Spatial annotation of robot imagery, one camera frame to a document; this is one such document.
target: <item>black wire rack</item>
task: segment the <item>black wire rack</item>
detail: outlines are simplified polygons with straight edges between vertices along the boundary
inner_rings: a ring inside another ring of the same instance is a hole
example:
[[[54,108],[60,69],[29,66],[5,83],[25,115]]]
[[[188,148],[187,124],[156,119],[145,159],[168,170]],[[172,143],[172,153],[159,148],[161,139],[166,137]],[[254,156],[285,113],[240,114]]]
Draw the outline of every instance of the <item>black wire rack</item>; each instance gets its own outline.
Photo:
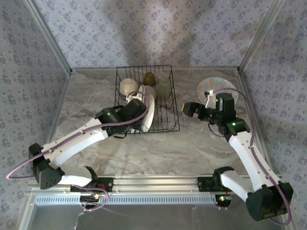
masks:
[[[179,131],[180,125],[171,65],[117,67],[114,106],[126,104],[126,97],[119,92],[120,82],[125,78],[132,78],[141,86],[143,85],[143,78],[147,72],[153,73],[155,78],[159,72],[169,74],[171,92],[167,99],[157,98],[155,100],[153,123],[148,132],[141,130],[139,133],[168,133]]]

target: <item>wire basket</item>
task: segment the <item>wire basket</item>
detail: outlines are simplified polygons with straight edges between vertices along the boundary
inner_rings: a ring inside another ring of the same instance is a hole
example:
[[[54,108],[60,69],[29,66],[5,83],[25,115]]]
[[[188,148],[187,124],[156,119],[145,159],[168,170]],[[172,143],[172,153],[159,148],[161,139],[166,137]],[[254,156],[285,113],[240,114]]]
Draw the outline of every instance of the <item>wire basket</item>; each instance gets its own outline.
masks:
[[[173,70],[171,65],[117,67],[114,106],[126,104],[126,96],[120,94],[119,92],[120,82],[125,78],[132,78],[138,83],[140,87],[143,85],[143,77],[147,72],[153,73],[155,77],[159,72],[168,74],[171,82],[171,92],[167,99],[157,98],[155,100],[153,123],[148,132],[143,132],[140,130],[139,133],[168,133],[179,131],[180,125],[175,95]]]

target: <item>marble surface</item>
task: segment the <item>marble surface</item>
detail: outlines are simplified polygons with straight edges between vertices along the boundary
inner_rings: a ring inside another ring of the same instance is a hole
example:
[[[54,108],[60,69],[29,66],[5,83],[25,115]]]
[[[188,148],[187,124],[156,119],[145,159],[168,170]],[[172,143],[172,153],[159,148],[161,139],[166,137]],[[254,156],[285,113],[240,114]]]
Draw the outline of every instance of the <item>marble surface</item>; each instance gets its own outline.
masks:
[[[238,155],[224,138],[212,134],[207,123],[186,117],[183,103],[199,102],[196,88],[208,77],[238,83],[234,69],[173,70],[180,131],[110,137],[95,143],[65,162],[67,166],[91,166],[98,175],[125,174],[211,174],[215,168],[232,166],[246,173]],[[84,125],[105,107],[114,106],[115,70],[75,71],[64,99],[58,139]],[[249,124],[242,97],[236,104],[237,116]]]

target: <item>colorful plate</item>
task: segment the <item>colorful plate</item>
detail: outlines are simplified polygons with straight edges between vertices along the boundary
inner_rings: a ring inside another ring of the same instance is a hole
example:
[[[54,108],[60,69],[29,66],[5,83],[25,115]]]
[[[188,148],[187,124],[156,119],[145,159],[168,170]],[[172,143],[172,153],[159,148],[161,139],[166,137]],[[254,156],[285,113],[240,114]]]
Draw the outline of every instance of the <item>colorful plate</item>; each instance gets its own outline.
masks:
[[[199,98],[199,100],[201,101],[201,103],[206,104],[207,103],[207,98],[205,97],[205,92],[209,91],[209,90],[217,90],[220,88],[234,88],[235,86],[223,79],[223,78],[206,78],[205,80],[202,80],[199,85],[197,86],[197,96]],[[239,95],[236,91],[233,90],[222,90],[219,91],[217,93],[221,93],[221,92],[229,92],[232,94],[232,96],[234,97],[235,100],[235,104],[238,101]]]

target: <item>patterned wallpaper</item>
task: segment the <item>patterned wallpaper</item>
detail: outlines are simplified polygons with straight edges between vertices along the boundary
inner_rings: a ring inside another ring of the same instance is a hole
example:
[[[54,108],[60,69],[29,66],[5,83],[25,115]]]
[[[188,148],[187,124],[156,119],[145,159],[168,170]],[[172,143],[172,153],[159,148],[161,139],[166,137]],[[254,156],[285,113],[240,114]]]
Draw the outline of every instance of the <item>patterned wallpaper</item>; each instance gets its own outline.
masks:
[[[238,66],[272,0],[36,0],[71,68]]]
[[[5,175],[28,158],[30,144],[46,142],[66,75],[23,1],[1,0],[0,9],[0,229],[11,230],[26,182]]]
[[[307,3],[288,0],[245,70],[272,162],[307,229]]]

